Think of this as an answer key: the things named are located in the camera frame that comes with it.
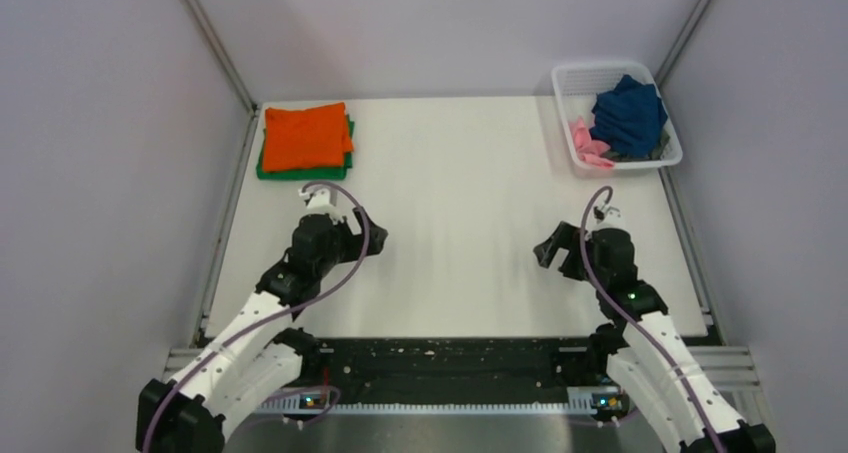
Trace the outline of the orange t-shirt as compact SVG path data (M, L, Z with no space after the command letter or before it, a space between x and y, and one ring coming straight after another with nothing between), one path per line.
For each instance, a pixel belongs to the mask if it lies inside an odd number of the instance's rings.
M264 120L263 173L341 168L354 152L342 102L302 110L267 108Z

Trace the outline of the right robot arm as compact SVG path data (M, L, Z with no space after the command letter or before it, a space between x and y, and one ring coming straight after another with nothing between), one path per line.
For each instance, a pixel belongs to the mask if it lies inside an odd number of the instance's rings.
M589 338L589 377L624 389L668 452L774 452L777 442L731 406L680 336L657 290L640 278L631 235L600 223L585 231L561 222L535 246L548 268L590 284L607 323Z

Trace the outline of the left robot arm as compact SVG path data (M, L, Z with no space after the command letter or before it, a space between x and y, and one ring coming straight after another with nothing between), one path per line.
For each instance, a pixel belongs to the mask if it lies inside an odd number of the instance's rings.
M294 328L301 312L326 297L321 283L338 265L358 269L388 237L361 206L354 233L343 216L311 209L283 256L267 269L229 325L168 380L139 394L139 452L221 452L236 429L275 391L319 377L314 336Z

